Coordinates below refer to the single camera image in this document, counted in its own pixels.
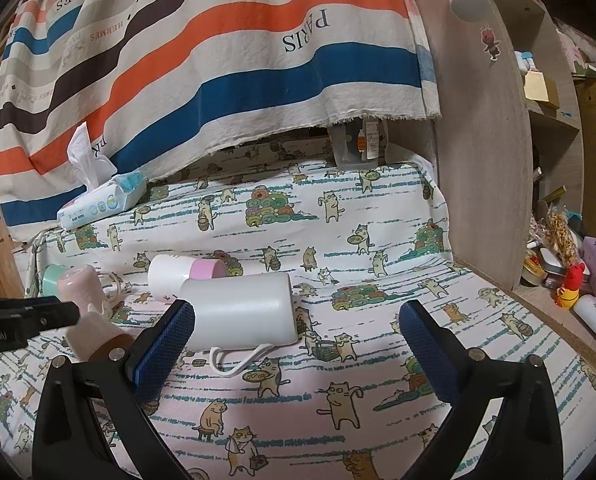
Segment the beige speckled cup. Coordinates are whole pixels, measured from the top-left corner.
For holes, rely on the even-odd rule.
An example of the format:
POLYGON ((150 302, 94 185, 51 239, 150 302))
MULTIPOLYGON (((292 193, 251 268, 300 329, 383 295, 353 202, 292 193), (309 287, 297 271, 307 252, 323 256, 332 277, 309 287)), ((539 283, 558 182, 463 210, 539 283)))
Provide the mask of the beige speckled cup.
POLYGON ((80 362, 106 359, 115 348, 127 350, 134 337, 96 312, 82 315, 66 330, 66 341, 80 362))

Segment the mint green cup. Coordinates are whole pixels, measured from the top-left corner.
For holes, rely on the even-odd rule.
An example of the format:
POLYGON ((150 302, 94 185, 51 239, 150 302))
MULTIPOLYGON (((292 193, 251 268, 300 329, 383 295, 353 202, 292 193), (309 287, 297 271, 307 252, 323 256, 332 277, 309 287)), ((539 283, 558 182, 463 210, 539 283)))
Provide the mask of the mint green cup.
POLYGON ((58 264, 49 264, 43 270, 41 276, 41 294, 43 297, 60 297, 58 281, 68 270, 68 266, 59 266, 58 264))

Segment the pink cup with white base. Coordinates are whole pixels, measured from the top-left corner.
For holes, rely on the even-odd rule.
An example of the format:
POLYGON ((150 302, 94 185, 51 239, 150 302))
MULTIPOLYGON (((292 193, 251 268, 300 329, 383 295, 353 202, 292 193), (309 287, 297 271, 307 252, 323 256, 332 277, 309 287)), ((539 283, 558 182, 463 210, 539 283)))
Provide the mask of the pink cup with white base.
POLYGON ((110 320, 123 295, 124 281, 115 272, 100 272, 85 264, 60 274, 57 290, 61 300, 73 302, 82 314, 95 312, 110 320))

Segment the white and lilac cup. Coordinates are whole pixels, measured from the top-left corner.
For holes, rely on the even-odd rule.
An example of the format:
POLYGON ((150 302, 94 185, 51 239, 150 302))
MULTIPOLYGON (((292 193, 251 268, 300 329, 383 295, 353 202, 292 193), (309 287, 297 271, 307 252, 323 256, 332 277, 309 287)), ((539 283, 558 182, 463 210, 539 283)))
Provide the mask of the white and lilac cup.
POLYGON ((207 281, 226 277, 226 266, 220 259, 158 255, 148 268, 147 283, 151 296, 160 300, 179 296, 188 280, 207 281))

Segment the yellow red toy figure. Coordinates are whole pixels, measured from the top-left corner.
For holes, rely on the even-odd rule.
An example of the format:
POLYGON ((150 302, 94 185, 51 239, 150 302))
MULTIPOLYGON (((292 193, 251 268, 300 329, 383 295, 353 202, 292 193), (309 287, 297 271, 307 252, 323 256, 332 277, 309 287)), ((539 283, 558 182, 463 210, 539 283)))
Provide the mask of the yellow red toy figure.
POLYGON ((562 284, 556 290, 556 305, 570 310, 580 298, 580 290, 585 284, 586 265, 582 262, 570 266, 562 284))

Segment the baby wipes pack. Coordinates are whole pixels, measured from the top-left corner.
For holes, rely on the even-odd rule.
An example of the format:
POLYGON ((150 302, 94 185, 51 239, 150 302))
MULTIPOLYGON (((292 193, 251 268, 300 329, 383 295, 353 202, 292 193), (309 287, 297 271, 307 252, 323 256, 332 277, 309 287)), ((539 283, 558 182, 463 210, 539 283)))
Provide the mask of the baby wipes pack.
POLYGON ((74 130, 67 156, 85 191, 57 211, 57 222, 65 230, 71 231, 127 211, 146 192, 147 180, 140 170, 119 174, 107 156, 94 154, 85 122, 74 130))

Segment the cat print bed sheet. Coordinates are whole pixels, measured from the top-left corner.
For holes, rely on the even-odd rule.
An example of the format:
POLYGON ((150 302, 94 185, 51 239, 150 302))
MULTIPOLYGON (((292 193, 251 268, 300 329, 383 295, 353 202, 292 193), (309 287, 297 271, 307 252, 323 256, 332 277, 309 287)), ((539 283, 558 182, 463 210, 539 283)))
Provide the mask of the cat print bed sheet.
POLYGON ((401 335, 418 300, 467 347, 545 361, 563 473, 596 455, 596 373, 559 335, 460 266, 447 203, 422 162, 333 166, 324 140, 291 162, 242 150, 153 188, 123 214, 38 236, 15 260, 30 284, 85 273, 112 296, 106 322, 53 330, 0 356, 0 439, 31 471, 33 426, 55 356, 136 335, 176 299, 196 327, 145 413, 196 478, 395 479, 450 409, 401 335))

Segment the wooden shelf side panel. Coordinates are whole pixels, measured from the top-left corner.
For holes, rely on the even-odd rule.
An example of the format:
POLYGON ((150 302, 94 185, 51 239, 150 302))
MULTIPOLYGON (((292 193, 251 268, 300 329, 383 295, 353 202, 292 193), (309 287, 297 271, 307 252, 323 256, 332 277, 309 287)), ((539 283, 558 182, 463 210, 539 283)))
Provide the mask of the wooden shelf side panel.
POLYGON ((580 109, 554 21, 537 0, 485 0, 469 23, 450 0, 416 0, 442 116, 439 185, 455 256, 506 289, 520 282, 534 198, 583 206, 580 109))

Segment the striped Paris cloth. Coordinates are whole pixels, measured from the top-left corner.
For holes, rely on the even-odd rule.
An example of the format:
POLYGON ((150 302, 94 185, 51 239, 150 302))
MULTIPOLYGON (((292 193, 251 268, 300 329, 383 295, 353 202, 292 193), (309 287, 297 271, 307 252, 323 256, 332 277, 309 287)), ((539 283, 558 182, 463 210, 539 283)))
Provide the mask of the striped Paris cloth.
POLYGON ((81 194, 79 126, 119 172, 353 118, 440 114, 415 0, 20 0, 0 65, 0 208, 29 237, 81 194))

